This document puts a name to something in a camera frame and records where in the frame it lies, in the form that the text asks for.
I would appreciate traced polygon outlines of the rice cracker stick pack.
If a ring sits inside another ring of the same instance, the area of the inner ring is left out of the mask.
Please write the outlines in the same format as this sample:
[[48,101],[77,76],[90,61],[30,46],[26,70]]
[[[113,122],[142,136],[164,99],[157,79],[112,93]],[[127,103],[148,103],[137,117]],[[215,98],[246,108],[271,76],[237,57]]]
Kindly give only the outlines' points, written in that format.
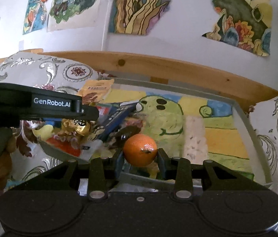
[[182,156],[192,164],[202,165],[209,158],[204,121],[201,117],[185,116]]

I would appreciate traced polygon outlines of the quail egg snack pack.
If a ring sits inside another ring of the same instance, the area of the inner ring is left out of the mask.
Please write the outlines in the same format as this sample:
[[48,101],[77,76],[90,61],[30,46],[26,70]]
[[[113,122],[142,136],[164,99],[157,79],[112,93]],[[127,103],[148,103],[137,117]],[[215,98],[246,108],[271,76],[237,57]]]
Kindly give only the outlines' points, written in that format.
[[92,122],[78,119],[63,119],[60,126],[55,127],[47,122],[33,134],[39,140],[47,143],[63,153],[90,161],[95,152],[103,145],[103,141],[95,138],[92,133]]

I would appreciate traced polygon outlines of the orange mandarin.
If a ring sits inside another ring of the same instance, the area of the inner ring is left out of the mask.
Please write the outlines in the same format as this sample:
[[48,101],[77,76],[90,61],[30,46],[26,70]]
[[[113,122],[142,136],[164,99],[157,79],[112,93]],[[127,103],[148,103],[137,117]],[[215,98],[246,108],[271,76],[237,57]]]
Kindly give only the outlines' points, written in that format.
[[145,134],[135,134],[127,139],[122,151],[129,164],[136,167],[145,167],[154,161],[158,147],[153,138]]

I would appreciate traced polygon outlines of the dark blue milk powder sachet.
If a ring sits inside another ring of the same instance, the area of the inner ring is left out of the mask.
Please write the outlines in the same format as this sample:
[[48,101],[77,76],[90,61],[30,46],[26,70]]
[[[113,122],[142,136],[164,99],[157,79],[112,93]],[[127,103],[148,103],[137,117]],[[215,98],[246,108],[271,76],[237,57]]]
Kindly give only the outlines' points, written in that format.
[[136,110],[138,102],[113,103],[108,116],[94,128],[94,140],[104,141],[130,113]]

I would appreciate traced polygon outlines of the orange yellow snack packet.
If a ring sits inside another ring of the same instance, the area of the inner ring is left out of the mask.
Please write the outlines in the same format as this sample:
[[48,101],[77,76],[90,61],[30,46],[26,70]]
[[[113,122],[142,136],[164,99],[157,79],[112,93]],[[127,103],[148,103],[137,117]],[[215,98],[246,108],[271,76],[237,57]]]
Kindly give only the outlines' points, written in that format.
[[110,92],[114,79],[110,80],[87,80],[77,95],[82,99],[84,112],[76,119],[63,119],[60,137],[78,139],[87,136],[91,131],[91,122],[97,121],[99,111],[96,105]]

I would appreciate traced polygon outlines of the dark dried fruit packet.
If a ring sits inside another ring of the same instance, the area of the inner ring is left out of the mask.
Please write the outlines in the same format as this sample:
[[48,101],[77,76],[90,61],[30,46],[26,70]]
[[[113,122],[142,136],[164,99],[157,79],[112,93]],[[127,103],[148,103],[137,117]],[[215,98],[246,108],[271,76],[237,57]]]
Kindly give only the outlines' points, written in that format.
[[132,136],[138,134],[140,128],[135,125],[126,126],[117,132],[110,134],[110,141],[108,143],[108,149],[122,148],[125,142]]

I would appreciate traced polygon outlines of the grey tray with drawing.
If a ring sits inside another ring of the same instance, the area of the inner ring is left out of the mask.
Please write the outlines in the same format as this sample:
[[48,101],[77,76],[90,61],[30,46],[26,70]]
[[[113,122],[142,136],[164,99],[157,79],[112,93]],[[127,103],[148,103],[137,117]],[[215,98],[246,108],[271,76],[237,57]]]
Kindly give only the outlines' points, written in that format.
[[134,134],[154,141],[170,158],[193,164],[210,159],[264,186],[272,184],[261,144],[232,101],[185,88],[130,80],[87,81],[79,95],[97,104],[95,124],[63,120],[34,131],[41,147],[60,161],[112,157]]

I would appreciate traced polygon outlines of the anime girl poster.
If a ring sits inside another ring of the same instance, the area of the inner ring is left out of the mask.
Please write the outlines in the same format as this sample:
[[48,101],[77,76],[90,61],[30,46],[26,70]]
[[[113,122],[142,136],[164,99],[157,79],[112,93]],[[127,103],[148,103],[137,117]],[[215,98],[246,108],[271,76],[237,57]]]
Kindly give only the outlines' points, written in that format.
[[47,1],[48,0],[28,0],[23,24],[23,35],[44,28],[47,18]]

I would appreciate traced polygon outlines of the floral satin bed cover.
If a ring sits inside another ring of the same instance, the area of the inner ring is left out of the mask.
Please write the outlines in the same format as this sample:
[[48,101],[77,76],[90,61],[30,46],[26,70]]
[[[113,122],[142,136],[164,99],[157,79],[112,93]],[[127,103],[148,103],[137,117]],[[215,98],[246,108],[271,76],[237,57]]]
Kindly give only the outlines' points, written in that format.
[[95,94],[104,121],[119,107],[137,108],[99,142],[94,157],[112,156],[118,130],[133,128],[150,136],[170,157],[195,164],[212,159],[254,180],[261,179],[255,161],[262,150],[271,173],[271,189],[278,194],[278,95],[251,106],[249,126],[234,102],[195,90],[148,88],[109,80],[86,64],[53,56],[17,53],[0,63],[0,82],[76,94],[88,81],[100,80],[108,89]]

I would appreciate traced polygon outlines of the blond boy poster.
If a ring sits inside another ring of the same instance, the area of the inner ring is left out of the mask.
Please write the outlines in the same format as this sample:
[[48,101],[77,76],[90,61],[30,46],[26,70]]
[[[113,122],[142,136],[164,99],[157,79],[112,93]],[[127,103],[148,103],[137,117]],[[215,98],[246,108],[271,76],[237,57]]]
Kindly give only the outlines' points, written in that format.
[[93,27],[100,0],[53,0],[47,31]]

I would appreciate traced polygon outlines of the landscape flowers poster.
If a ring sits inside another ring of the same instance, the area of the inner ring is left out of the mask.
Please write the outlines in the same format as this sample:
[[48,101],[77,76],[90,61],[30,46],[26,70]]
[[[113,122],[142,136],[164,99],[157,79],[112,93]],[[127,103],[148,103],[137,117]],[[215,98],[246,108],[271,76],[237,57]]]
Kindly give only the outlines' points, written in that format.
[[203,37],[253,53],[270,55],[273,10],[271,0],[212,0],[219,15]]

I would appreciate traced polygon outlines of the wooden bed frame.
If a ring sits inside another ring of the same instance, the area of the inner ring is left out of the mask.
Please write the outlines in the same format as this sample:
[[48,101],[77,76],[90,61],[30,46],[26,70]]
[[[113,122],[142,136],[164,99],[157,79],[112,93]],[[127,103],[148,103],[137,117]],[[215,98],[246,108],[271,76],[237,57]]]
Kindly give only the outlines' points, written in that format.
[[278,96],[278,91],[226,71],[169,58],[108,51],[20,51],[0,59],[0,82],[74,94],[86,80],[107,76],[200,90],[235,100],[243,111]]

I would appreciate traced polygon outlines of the white wall pipe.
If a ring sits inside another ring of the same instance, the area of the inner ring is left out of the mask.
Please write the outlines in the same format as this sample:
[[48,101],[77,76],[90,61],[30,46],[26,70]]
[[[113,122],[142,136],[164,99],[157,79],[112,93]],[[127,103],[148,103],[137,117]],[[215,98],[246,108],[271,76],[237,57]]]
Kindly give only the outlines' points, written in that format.
[[113,2],[114,0],[106,0],[107,6],[106,6],[106,11],[105,11],[105,20],[104,20],[104,25],[103,25],[103,34],[102,34],[102,39],[101,39],[101,51],[106,51],[107,50],[107,39],[108,39],[108,29],[109,29],[109,24],[110,24],[110,14],[112,11],[113,7]]

